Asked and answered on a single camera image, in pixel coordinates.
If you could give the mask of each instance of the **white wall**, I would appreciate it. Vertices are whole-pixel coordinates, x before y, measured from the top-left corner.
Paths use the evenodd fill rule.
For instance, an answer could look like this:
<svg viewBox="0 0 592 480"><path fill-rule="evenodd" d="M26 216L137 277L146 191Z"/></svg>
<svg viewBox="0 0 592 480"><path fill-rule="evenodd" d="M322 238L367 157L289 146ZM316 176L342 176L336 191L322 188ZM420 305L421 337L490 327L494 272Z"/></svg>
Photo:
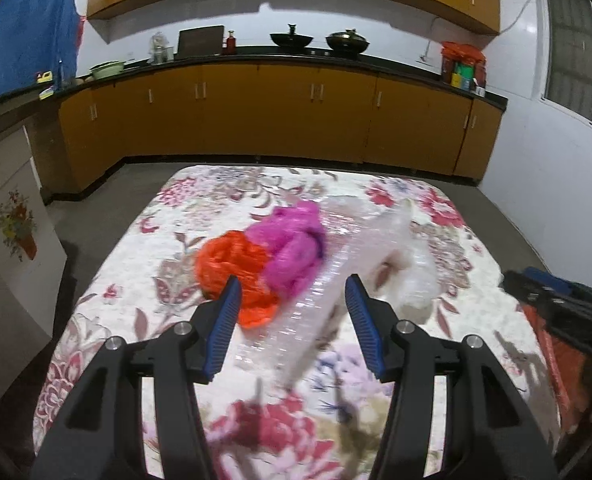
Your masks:
<svg viewBox="0 0 592 480"><path fill-rule="evenodd" d="M526 0L501 0L508 27ZM509 104L480 186L551 272L592 286L592 127L540 100L537 0L485 49Z"/></svg>
<svg viewBox="0 0 592 480"><path fill-rule="evenodd" d="M86 4L87 0L76 0L80 14L86 13ZM288 23L296 23L300 34L313 36L311 46L324 48L331 32L356 28L371 43L366 54L440 72L439 43L431 44L432 66L419 60L427 48L429 28L436 41L471 43L473 35L444 20L432 25L432 20L427 12L388 0L167 0L107 23L85 23L78 75L108 60L149 57L149 39L158 30L174 47L180 30L207 25L235 30L239 45L273 45L269 35L288 32Z"/></svg>

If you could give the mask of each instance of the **metal bolt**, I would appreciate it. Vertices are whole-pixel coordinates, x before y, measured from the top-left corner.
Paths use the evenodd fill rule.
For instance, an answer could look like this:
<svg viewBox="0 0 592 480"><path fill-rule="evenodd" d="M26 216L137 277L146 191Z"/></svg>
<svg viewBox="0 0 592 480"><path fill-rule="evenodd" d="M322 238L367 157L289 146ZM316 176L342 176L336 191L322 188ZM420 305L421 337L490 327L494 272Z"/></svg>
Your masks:
<svg viewBox="0 0 592 480"><path fill-rule="evenodd" d="M465 343L470 348L481 348L483 346L483 340L477 335L468 335L465 339Z"/></svg>
<svg viewBox="0 0 592 480"><path fill-rule="evenodd" d="M108 350L117 350L122 346L122 338L118 337L117 335L112 335L104 342L104 346Z"/></svg>
<svg viewBox="0 0 592 480"><path fill-rule="evenodd" d="M173 327L173 331L177 334L177 335L186 335L189 332L191 332L191 329L193 327L191 326L191 323L189 321L181 321L179 323L176 323Z"/></svg>
<svg viewBox="0 0 592 480"><path fill-rule="evenodd" d="M396 323L396 330L401 334L410 334L415 330L415 325L411 321L404 319Z"/></svg>

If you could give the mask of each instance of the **tablecloth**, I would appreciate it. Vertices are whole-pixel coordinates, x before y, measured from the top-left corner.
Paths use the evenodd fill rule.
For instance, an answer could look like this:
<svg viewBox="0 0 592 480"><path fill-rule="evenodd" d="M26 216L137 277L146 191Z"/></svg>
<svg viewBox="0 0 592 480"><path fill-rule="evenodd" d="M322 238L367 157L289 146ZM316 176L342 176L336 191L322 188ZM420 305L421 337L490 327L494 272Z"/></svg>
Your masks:
<svg viewBox="0 0 592 480"><path fill-rule="evenodd" d="M294 198L347 195L383 210L410 203L412 231L427 240L442 291L423 329L454 340L481 335L554 444L558 412L534 331L516 300L499 288L496 261L439 189L419 180L339 171L192 166L156 194L77 301L36 406L36 452L67 393L108 336L128 342L156 337L189 319L204 301L193 261L206 240L243 230ZM393 389L367 370L349 317L341 316L336 329L319 338L316 357L288 392L257 370L237 365L242 338L237 327L223 370L211 384L196 387L219 477L366 479ZM440 468L445 406L444 388L437 388L426 473ZM149 472L162 477L151 380L143 383L143 440Z"/></svg>

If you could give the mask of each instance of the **countertop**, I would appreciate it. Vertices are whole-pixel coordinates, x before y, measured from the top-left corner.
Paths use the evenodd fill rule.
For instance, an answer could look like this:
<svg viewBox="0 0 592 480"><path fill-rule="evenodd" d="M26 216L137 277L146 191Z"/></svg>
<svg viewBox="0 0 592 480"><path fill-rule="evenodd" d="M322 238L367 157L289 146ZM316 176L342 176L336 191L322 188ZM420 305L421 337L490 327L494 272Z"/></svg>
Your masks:
<svg viewBox="0 0 592 480"><path fill-rule="evenodd" d="M364 70L375 74L397 76L403 79L419 81L435 88L452 92L463 97L480 99L499 110L505 111L507 98L492 92L487 92L485 97L479 97L472 92L454 88L440 81L440 75L429 70L423 70L411 65L382 59L380 57L359 54L354 58L341 57L332 50L323 48L306 48L303 52L288 52L277 46L239 46L237 53L229 56L199 56L189 59L177 59L158 65L149 65L146 60L131 63L118 75L106 77L99 81L90 81L77 86L72 86L55 93L57 97L66 97L74 92L93 86L105 85L137 75L143 75L157 70L167 70L180 66L196 64L222 63L222 62L289 62L298 64L315 64L320 66L335 66L355 70Z"/></svg>

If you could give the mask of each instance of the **pink plastic bag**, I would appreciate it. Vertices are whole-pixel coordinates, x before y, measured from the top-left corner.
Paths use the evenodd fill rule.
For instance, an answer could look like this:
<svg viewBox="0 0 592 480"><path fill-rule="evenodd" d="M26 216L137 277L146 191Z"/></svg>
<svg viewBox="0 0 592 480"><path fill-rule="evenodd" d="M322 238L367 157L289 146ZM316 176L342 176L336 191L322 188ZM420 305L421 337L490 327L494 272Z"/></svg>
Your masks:
<svg viewBox="0 0 592 480"><path fill-rule="evenodd" d="M308 200L274 208L267 218L248 227L245 236L271 255L263 278L284 300L294 298L311 284L325 254L320 210Z"/></svg>

